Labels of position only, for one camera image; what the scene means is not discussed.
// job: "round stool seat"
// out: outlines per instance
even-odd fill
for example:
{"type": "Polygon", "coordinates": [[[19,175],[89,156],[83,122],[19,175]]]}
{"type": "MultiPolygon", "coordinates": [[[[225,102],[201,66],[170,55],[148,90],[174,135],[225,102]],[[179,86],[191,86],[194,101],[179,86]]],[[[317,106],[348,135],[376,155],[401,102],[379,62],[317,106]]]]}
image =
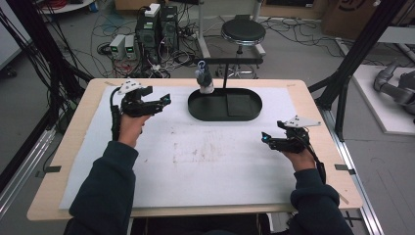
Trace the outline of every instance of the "round stool seat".
{"type": "Polygon", "coordinates": [[[265,28],[251,20],[234,19],[223,24],[222,36],[239,45],[254,46],[265,37],[265,28]]]}

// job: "hand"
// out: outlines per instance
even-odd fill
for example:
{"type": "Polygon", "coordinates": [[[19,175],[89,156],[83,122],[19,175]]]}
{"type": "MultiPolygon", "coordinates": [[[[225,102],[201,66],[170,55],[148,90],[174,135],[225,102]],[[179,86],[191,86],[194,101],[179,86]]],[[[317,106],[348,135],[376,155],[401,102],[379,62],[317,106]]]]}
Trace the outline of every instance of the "hand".
{"type": "Polygon", "coordinates": [[[296,172],[303,169],[315,168],[314,158],[307,149],[304,149],[299,154],[290,152],[282,153],[291,161],[296,172]]]}
{"type": "Polygon", "coordinates": [[[150,118],[150,116],[130,117],[128,115],[122,115],[118,142],[134,148],[137,144],[138,136],[140,136],[142,132],[144,122],[148,118],[150,118]]]}

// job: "gray robotic arm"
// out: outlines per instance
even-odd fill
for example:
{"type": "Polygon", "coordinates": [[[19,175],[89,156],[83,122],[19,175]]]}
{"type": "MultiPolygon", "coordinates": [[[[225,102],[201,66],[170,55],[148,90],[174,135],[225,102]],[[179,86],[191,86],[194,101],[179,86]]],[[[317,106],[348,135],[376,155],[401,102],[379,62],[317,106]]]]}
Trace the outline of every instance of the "gray robotic arm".
{"type": "Polygon", "coordinates": [[[381,70],[375,78],[373,88],[391,96],[407,113],[415,115],[415,71],[404,73],[397,87],[388,83],[398,66],[399,63],[394,61],[381,70]]]}

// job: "dark blue sleeve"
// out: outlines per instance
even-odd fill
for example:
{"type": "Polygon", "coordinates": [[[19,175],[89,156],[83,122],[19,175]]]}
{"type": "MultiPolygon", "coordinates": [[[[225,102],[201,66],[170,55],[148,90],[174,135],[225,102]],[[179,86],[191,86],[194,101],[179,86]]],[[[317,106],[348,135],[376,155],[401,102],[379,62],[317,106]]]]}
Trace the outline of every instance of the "dark blue sleeve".
{"type": "Polygon", "coordinates": [[[69,213],[68,234],[125,235],[135,188],[132,170],[138,153],[111,141],[82,183],[69,213]]]}
{"type": "Polygon", "coordinates": [[[339,210],[339,194],[323,184],[317,169],[295,173],[296,190],[291,203],[299,211],[290,223],[291,234],[353,234],[339,210]]]}

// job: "white mat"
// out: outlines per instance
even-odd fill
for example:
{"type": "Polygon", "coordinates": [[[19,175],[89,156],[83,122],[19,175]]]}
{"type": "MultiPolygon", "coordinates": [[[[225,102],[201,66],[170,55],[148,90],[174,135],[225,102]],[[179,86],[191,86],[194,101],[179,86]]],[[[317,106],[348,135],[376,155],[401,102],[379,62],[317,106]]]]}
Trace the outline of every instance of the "white mat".
{"type": "MultiPolygon", "coordinates": [[[[74,161],[60,209],[68,209],[92,163],[111,139],[108,87],[74,161]]],[[[251,88],[262,111],[251,121],[209,122],[191,117],[188,96],[195,87],[154,87],[145,100],[166,93],[171,105],[151,117],[138,141],[140,155],[134,208],[288,204],[295,187],[293,168],[279,152],[261,142],[261,131],[284,137],[277,120],[296,112],[285,88],[251,88]]],[[[115,95],[115,104],[121,96],[115,95]]]]}
{"type": "MultiPolygon", "coordinates": [[[[373,112],[379,125],[387,134],[415,135],[415,116],[407,113],[400,105],[394,102],[387,94],[377,92],[373,89],[373,82],[379,71],[385,67],[360,66],[354,73],[357,87],[373,112]]],[[[400,76],[414,69],[397,68],[389,84],[397,86],[400,76]]]]}

